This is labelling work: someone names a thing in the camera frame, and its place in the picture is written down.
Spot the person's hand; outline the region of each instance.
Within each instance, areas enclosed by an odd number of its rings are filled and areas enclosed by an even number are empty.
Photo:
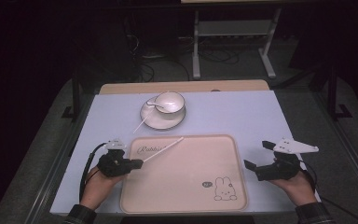
[[[98,167],[92,168],[87,175],[88,182],[80,204],[92,210],[97,209],[109,196],[113,186],[123,178],[124,175],[107,177],[98,170]]]
[[[276,179],[269,182],[283,189],[296,206],[318,202],[310,182],[308,182],[308,179],[301,171],[298,171],[294,177],[288,180]]]

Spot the pink tray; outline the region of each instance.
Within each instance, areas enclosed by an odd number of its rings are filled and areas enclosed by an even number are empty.
[[[129,158],[145,160],[180,137],[137,138]],[[125,213],[227,212],[246,207],[234,139],[225,134],[184,138],[126,177],[120,201]]]

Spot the dark sleeve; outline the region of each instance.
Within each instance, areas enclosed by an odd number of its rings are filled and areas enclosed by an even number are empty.
[[[296,208],[296,212],[298,215],[298,223],[300,224],[336,223],[322,203],[307,203],[301,205]]]
[[[92,224],[97,214],[80,204],[75,204],[62,224]]]

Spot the saucer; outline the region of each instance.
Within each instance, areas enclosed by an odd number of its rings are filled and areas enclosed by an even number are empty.
[[[153,97],[148,101],[154,102],[155,99],[156,97]],[[141,119],[144,120],[148,116],[148,118],[145,120],[145,125],[157,130],[167,130],[173,128],[185,118],[185,115],[186,108],[184,108],[183,113],[178,115],[178,117],[175,119],[164,119],[154,105],[148,105],[147,103],[144,103],[141,109]]]

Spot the white teacup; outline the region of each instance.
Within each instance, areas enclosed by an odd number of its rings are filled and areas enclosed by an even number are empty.
[[[176,119],[185,113],[185,98],[174,91],[167,91],[155,99],[156,110],[164,119]]]

